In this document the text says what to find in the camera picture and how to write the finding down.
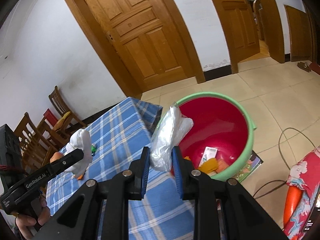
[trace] cable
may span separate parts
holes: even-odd
[[[288,128],[286,128],[286,129],[284,129],[284,130],[282,131],[282,133],[280,134],[280,137],[279,137],[278,148],[279,148],[279,152],[280,152],[280,155],[281,155],[282,160],[284,161],[285,165],[286,165],[286,166],[288,167],[288,169],[290,170],[291,168],[290,168],[290,166],[288,165],[288,163],[286,162],[286,160],[285,160],[285,158],[284,158],[284,156],[283,156],[283,154],[282,154],[282,151],[281,151],[281,149],[280,149],[280,140],[281,140],[281,137],[282,137],[282,135],[284,134],[284,131],[286,131],[286,130],[288,130],[288,129],[293,129],[293,130],[296,130],[297,132],[301,133],[305,138],[307,138],[307,139],[309,140],[309,142],[313,145],[314,148],[315,148],[316,146],[315,146],[314,143],[309,139],[308,136],[306,136],[303,132],[299,131],[298,129],[295,129],[295,128],[293,128],[293,127],[288,127]]]
[[[263,186],[261,186],[261,187],[256,191],[256,193],[253,194],[252,197],[254,197],[254,196],[255,196],[263,187],[265,187],[266,185],[268,185],[268,184],[270,184],[270,183],[272,183],[272,182],[277,182],[277,181],[279,181],[279,182],[285,182],[285,181],[282,180],[282,179],[275,179],[275,180],[269,181],[269,182],[267,182],[266,184],[264,184]]]
[[[279,153],[280,153],[280,155],[281,155],[281,158],[282,158],[282,160],[284,161],[284,164],[285,164],[285,165],[288,167],[288,169],[290,170],[291,168],[290,168],[290,166],[288,165],[287,161],[285,160],[285,158],[284,158],[284,156],[283,156],[283,154],[282,154],[282,151],[281,151],[281,149],[280,149],[280,140],[281,140],[281,137],[282,137],[282,135],[284,134],[284,131],[286,131],[286,130],[288,130],[288,129],[293,129],[293,130],[296,130],[297,132],[301,133],[305,138],[307,138],[307,139],[309,140],[309,142],[313,145],[314,148],[316,148],[316,146],[315,146],[314,143],[309,139],[308,136],[306,136],[303,132],[299,131],[298,129],[295,129],[295,128],[293,128],[293,127],[288,127],[288,128],[286,128],[286,129],[284,129],[284,130],[282,131],[282,133],[280,134],[280,137],[279,137],[278,148],[279,148]],[[280,184],[280,185],[278,185],[278,186],[276,186],[276,187],[273,188],[272,190],[268,191],[267,193],[265,193],[265,194],[263,194],[263,195],[255,198],[255,199],[259,199],[259,198],[261,198],[261,197],[264,197],[265,195],[268,195],[268,194],[276,191],[277,189],[281,188],[282,186],[284,186],[284,185],[286,184],[286,181],[281,180],[281,179],[275,179],[275,180],[269,181],[269,182],[267,182],[266,184],[264,184],[263,186],[261,186],[261,187],[253,194],[253,197],[254,197],[263,187],[265,187],[266,185],[268,185],[268,184],[270,184],[270,183],[272,183],[272,182],[276,182],[276,181],[283,182],[283,183]]]
[[[259,199],[259,198],[261,198],[261,197],[264,197],[265,195],[268,195],[268,194],[276,191],[277,189],[279,189],[279,188],[281,188],[282,186],[284,186],[286,183],[287,183],[287,182],[284,181],[282,184],[280,184],[279,186],[276,186],[276,187],[273,188],[272,190],[269,190],[267,193],[265,193],[265,194],[263,194],[263,195],[261,195],[261,196],[259,196],[259,197],[256,197],[255,200],[257,200],[257,199]]]

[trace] wooden door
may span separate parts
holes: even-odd
[[[280,14],[276,0],[260,0],[262,5],[262,26],[264,39],[268,45],[270,57],[284,63],[284,40]]]
[[[226,39],[227,36],[232,39],[227,39],[227,43],[229,50],[234,50],[236,62],[259,53],[257,28],[248,0],[212,1],[220,18]]]
[[[312,35],[308,15],[289,5],[284,7],[289,24],[291,61],[312,60]]]
[[[142,91],[194,76],[162,0],[85,0]]]

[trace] black device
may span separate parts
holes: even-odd
[[[315,202],[313,203],[307,222],[304,225],[303,232],[309,231],[319,217],[320,217],[320,187],[318,189]]]
[[[0,127],[0,165],[22,170],[19,142],[19,138],[8,125],[5,124]],[[39,201],[39,196],[42,193],[40,187],[83,157],[83,151],[76,149],[28,176],[24,173],[14,172],[2,174],[0,176],[4,187],[4,193],[0,196],[2,209],[7,214],[12,212],[22,213],[37,220],[42,209]],[[41,226],[37,222],[34,228],[30,228],[30,230],[35,235],[40,228]]]
[[[0,127],[0,165],[21,168],[21,150],[19,138],[5,124]],[[24,174],[1,176],[4,192],[24,178]]]
[[[104,200],[107,202],[101,239],[127,240],[128,202],[144,197],[149,173],[149,155],[150,149],[144,147],[140,159],[132,161],[128,170],[103,182],[87,180],[39,230],[33,240],[97,239]],[[220,240],[221,228],[226,240],[288,239],[237,180],[217,181],[195,170],[191,161],[182,158],[179,147],[173,148],[172,162],[181,199],[195,201],[194,240]],[[56,173],[65,168],[62,166],[63,159],[50,165],[55,167],[53,170]],[[13,188],[23,188],[22,185],[26,188],[26,185],[32,184],[30,180],[35,177],[31,176],[32,174],[19,181]],[[29,188],[36,187],[38,184],[32,184]],[[23,206],[28,205],[31,199],[27,195],[32,195],[32,190],[28,190],[26,197],[21,200]],[[218,215],[215,200],[219,200],[222,218]],[[314,239],[308,233],[308,239]]]

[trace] orange object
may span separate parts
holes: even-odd
[[[285,200],[284,213],[283,213],[283,225],[285,226],[293,212],[296,210],[298,204],[300,203],[303,190],[297,188],[296,186],[289,186],[287,199]]]
[[[54,162],[54,161],[56,161],[56,160],[58,160],[58,159],[60,159],[60,158],[62,158],[63,157],[63,154],[62,153],[60,153],[60,152],[55,152],[54,153],[54,155],[51,157],[51,159],[50,159],[50,163],[52,163],[52,162]]]
[[[216,170],[216,172],[222,172],[228,167],[229,165],[223,159],[218,159],[218,169]]]
[[[215,171],[218,167],[217,159],[211,158],[202,163],[202,165],[198,167],[198,170],[204,172],[205,174],[209,174],[210,172]]]

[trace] black baseboard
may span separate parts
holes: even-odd
[[[231,65],[214,68],[204,72],[205,81],[231,75]]]
[[[86,119],[83,119],[82,122],[84,122],[85,124],[90,124],[93,123],[95,120],[97,120],[100,116],[102,116],[103,114],[105,114],[106,112],[108,112],[111,108],[115,107],[117,104],[113,105],[113,106],[109,106],[106,109],[101,110],[100,112],[93,114],[89,117],[87,117]],[[81,124],[76,123],[71,125],[69,128],[66,129],[66,132],[70,132],[72,133],[73,131],[77,131],[82,127]]]
[[[290,56],[290,53],[288,54],[284,54],[284,62],[288,62],[291,60],[291,56]]]

